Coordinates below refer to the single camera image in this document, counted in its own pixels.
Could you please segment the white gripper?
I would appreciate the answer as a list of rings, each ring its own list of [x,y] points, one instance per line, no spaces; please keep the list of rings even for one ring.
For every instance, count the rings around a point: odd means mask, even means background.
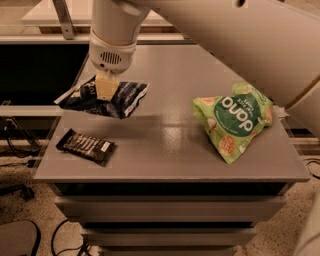
[[[92,64],[100,71],[96,73],[95,85],[97,98],[110,101],[119,86],[118,76],[131,65],[136,44],[113,45],[90,32],[89,57]]]

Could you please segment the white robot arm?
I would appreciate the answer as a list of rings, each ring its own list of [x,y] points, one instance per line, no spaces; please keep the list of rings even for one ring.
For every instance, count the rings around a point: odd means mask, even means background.
[[[278,0],[93,0],[89,56],[104,72],[132,62],[154,11],[320,133],[320,19]]]

